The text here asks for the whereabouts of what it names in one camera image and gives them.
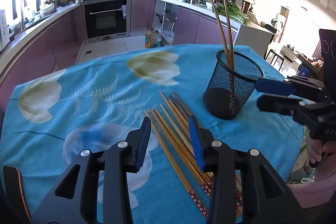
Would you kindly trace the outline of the pink sleeve forearm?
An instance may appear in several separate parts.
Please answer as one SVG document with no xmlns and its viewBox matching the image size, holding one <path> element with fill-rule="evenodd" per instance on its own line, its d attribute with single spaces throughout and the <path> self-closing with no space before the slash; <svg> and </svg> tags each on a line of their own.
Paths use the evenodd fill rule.
<svg viewBox="0 0 336 224">
<path fill-rule="evenodd" d="M 320 164 L 314 182 L 288 184 L 288 187 L 303 209 L 329 202 L 335 192 L 335 161 L 330 156 Z"/>
</svg>

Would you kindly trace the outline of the right hand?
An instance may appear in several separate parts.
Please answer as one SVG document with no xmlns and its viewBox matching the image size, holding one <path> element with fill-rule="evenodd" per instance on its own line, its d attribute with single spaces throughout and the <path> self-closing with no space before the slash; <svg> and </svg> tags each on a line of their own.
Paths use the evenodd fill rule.
<svg viewBox="0 0 336 224">
<path fill-rule="evenodd" d="M 325 156 L 323 151 L 323 142 L 313 139 L 310 135 L 306 138 L 307 158 L 309 165 L 316 168 Z"/>
</svg>

